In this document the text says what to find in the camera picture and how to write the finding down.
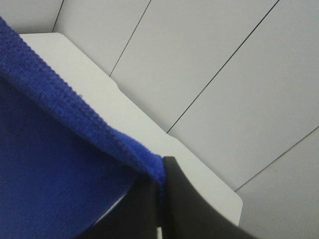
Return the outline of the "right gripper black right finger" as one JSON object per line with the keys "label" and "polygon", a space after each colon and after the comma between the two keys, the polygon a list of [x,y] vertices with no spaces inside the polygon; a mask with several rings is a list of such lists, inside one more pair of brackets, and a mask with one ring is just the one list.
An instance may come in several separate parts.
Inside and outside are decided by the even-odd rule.
{"label": "right gripper black right finger", "polygon": [[164,239],[253,239],[197,192],[174,157],[163,158],[165,178]]}

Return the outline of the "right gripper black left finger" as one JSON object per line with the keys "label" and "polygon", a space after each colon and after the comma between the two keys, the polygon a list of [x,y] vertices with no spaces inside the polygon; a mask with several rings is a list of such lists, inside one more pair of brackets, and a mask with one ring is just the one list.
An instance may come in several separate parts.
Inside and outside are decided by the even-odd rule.
{"label": "right gripper black left finger", "polygon": [[78,239],[156,239],[157,185],[138,179],[126,196]]}

